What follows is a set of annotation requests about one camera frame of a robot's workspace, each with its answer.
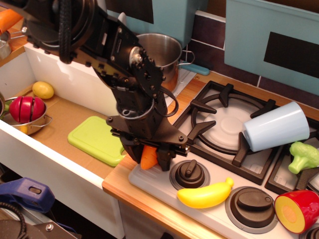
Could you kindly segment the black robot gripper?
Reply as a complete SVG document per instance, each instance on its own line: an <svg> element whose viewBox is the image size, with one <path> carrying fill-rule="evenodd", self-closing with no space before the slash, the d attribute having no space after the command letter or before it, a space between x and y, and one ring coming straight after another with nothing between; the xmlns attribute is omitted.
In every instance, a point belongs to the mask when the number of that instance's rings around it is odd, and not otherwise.
<svg viewBox="0 0 319 239"><path fill-rule="evenodd" d="M187 156L187 136L169 121L165 96L157 98L123 94L117 99L117 116L106 119L112 134L119 137L127 154L141 163L145 145L157 148L157 161L162 171L170 170L176 155Z"/></svg>

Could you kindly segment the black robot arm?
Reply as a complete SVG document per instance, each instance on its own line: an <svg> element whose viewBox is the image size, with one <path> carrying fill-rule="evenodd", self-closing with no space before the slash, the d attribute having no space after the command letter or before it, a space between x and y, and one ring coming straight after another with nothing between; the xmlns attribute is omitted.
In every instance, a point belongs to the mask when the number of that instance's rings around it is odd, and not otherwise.
<svg viewBox="0 0 319 239"><path fill-rule="evenodd" d="M24 17L34 47L65 64L93 68L111 89L118 115L106 122L135 162L146 146L156 149L163 171L177 155L187 155L187 137L168 121L165 96L171 92L162 86L162 68L123 23L95 0L8 0L6 5Z"/></svg>

